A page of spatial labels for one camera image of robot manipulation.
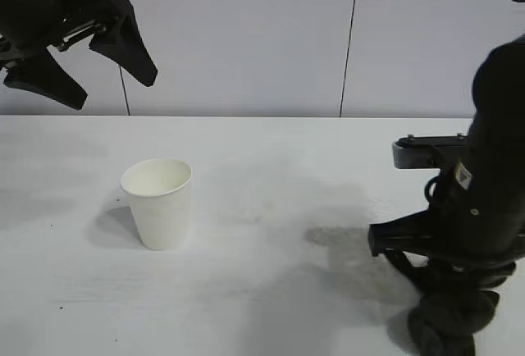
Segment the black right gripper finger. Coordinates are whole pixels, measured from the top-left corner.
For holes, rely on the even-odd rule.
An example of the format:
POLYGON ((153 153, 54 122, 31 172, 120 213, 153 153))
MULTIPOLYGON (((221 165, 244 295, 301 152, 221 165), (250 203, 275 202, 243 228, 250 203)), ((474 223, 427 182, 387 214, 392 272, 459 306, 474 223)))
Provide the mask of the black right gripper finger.
POLYGON ((504 284, 516 271, 516 263, 510 262, 497 267, 480 267, 475 271, 476 288, 490 290, 504 284))
POLYGON ((400 251, 386 251, 383 255, 422 294, 430 294, 434 290, 433 277, 428 265, 416 267, 409 261, 405 253, 400 251))

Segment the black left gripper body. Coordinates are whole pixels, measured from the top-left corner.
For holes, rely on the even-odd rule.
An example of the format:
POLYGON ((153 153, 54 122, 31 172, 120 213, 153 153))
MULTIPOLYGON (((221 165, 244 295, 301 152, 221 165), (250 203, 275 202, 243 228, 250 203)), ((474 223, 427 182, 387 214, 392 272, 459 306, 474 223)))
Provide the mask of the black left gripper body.
POLYGON ((97 0, 1 0, 1 67, 53 46, 65 52, 105 28, 98 22, 97 0))

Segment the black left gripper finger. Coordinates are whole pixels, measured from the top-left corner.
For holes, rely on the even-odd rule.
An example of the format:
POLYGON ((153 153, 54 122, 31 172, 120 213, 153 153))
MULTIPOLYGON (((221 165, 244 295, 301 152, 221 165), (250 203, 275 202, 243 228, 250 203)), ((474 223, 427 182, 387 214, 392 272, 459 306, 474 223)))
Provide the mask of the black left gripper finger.
POLYGON ((55 61, 48 50, 27 58, 6 60, 4 85, 52 99, 74 110, 81 110, 88 94, 55 61))
POLYGON ((158 69, 139 32, 130 0, 97 0, 98 22, 105 28, 96 33, 89 48, 111 59, 144 86, 153 86, 158 69))

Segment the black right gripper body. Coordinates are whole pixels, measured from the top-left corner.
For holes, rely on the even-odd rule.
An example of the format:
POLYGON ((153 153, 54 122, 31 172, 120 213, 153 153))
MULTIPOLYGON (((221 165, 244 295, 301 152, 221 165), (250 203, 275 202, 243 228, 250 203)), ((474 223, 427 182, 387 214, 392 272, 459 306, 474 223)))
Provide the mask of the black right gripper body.
POLYGON ((426 210, 373 224, 372 256, 400 251, 459 267, 497 267, 524 255, 524 133, 407 137, 393 144, 398 169, 436 168, 426 210))

